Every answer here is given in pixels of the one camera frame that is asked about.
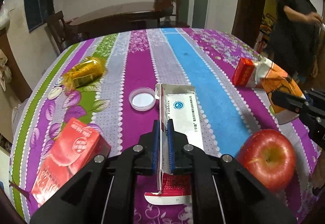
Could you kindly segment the purple striped floral tablecloth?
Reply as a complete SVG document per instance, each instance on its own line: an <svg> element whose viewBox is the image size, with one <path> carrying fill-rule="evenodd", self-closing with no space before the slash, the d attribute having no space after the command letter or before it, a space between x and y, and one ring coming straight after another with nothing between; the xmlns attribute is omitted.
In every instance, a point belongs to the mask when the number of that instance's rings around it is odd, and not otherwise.
<svg viewBox="0 0 325 224"><path fill-rule="evenodd" d="M236 37L202 29L127 31L72 45L37 83L20 118L9 171L16 211L29 221L38 209L32 193L37 173L71 118L97 129L116 156L150 131L154 120L182 107L166 101L167 85L192 85L202 137L189 141L206 153L236 155L261 129L288 138L296 170L278 197L301 222L317 200L309 177L320 150L299 120L278 123L263 90L232 84L238 61L253 57Z"/></svg>

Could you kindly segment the orange white snack bag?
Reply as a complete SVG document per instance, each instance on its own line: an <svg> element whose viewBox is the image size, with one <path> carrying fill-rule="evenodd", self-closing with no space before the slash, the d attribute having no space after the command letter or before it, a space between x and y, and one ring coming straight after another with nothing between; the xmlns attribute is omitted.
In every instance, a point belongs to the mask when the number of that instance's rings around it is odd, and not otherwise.
<svg viewBox="0 0 325 224"><path fill-rule="evenodd" d="M289 110L286 107L282 107L279 103L274 103L272 100L272 94L275 91L281 91L305 100L305 95L297 83L285 70L268 58L260 57L257 61L253 61L253 65L256 69L255 83L262 85L266 92L278 124L286 124L297 119L299 114L296 111L296 107L293 110Z"/></svg>

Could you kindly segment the red white medicine box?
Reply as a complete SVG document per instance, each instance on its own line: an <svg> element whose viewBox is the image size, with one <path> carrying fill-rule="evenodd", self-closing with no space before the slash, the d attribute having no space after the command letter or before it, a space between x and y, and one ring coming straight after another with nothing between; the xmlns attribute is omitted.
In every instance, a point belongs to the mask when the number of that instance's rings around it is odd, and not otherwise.
<svg viewBox="0 0 325 224"><path fill-rule="evenodd" d="M195 87L157 84L155 97L159 100L158 192L144 197L157 206L190 204L191 160L184 155L184 146L204 149Z"/></svg>

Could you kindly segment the white plastic lid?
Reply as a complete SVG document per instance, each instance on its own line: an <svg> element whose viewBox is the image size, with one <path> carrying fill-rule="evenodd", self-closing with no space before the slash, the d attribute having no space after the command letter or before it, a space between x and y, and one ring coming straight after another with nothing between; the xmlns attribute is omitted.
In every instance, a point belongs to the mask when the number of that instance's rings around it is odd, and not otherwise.
<svg viewBox="0 0 325 224"><path fill-rule="evenodd" d="M151 110L156 104L155 92L149 87L139 87L129 94L131 107L140 112Z"/></svg>

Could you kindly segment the red apple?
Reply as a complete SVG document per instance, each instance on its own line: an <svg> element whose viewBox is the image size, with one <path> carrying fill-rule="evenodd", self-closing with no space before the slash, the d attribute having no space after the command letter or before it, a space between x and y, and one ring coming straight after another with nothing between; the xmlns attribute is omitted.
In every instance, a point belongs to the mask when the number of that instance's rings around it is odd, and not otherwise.
<svg viewBox="0 0 325 224"><path fill-rule="evenodd" d="M263 129L250 136L236 160L273 193L288 186L296 166L292 144L273 129Z"/></svg>

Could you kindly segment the wooden chair by glass door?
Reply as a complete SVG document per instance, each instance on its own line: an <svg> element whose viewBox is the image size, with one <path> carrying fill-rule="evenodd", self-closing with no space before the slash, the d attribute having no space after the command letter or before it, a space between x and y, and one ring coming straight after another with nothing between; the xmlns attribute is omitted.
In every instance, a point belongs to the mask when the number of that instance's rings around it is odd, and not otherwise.
<svg viewBox="0 0 325 224"><path fill-rule="evenodd" d="M181 0L155 0L155 10L163 12L165 19L163 22L160 18L157 19L158 27L189 27L186 22L180 21L180 6Z"/></svg>

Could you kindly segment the brown wooden door middle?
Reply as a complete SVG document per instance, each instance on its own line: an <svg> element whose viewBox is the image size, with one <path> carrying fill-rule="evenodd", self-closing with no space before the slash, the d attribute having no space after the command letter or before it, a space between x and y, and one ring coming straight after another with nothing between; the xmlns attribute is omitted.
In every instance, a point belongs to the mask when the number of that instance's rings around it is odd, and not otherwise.
<svg viewBox="0 0 325 224"><path fill-rule="evenodd" d="M232 35L254 47L259 35L265 0L238 0Z"/></svg>

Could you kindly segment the yellow plastic bottle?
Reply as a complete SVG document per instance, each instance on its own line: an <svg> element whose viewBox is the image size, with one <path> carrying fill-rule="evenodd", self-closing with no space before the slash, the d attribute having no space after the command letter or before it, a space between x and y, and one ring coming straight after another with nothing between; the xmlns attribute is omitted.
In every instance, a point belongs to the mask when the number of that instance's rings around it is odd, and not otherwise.
<svg viewBox="0 0 325 224"><path fill-rule="evenodd" d="M106 59L89 56L62 75L62 85L66 90L75 90L94 82L106 72Z"/></svg>

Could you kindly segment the dark wooden dining table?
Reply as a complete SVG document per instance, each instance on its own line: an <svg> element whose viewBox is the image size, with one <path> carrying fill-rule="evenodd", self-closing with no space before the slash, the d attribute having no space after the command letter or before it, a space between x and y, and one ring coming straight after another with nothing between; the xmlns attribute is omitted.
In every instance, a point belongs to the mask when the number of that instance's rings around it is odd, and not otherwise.
<svg viewBox="0 0 325 224"><path fill-rule="evenodd" d="M86 38L145 29L146 20L158 20L167 16L166 8L155 6L154 2L134 2L113 5L82 15L70 23L75 34Z"/></svg>

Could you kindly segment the wooden chair by window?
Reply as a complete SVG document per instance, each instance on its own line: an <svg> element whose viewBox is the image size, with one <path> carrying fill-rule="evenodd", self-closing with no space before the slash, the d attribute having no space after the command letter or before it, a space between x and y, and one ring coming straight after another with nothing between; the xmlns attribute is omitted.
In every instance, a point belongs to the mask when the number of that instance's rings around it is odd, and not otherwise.
<svg viewBox="0 0 325 224"><path fill-rule="evenodd" d="M46 22L60 53L76 43L70 24L64 20L62 11L50 15Z"/></svg>

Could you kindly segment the person in black clothes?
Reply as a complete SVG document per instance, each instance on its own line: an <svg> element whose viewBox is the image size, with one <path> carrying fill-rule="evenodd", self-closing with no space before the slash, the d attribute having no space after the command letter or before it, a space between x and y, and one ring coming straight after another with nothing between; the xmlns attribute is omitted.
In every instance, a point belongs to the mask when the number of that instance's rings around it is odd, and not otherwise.
<svg viewBox="0 0 325 224"><path fill-rule="evenodd" d="M290 76L316 77L321 16L311 0L277 0L276 12L268 42L273 62Z"/></svg>

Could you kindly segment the small red carton box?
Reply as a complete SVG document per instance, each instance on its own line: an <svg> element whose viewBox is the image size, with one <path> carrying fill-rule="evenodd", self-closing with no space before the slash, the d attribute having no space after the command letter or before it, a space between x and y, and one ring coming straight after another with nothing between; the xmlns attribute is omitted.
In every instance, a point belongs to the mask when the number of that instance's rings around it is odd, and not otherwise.
<svg viewBox="0 0 325 224"><path fill-rule="evenodd" d="M240 58L235 72L231 78L232 84L238 87L259 88L262 89L261 84L255 81L256 66L253 60L248 58Z"/></svg>

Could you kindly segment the large red carton box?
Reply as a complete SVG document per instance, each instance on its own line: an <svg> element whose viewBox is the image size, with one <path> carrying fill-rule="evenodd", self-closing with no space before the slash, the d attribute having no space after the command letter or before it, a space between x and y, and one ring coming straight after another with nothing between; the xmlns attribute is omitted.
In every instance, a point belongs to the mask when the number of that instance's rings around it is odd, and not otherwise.
<svg viewBox="0 0 325 224"><path fill-rule="evenodd" d="M31 194L42 206L96 155L107 157L111 146L95 124L71 118L47 151Z"/></svg>

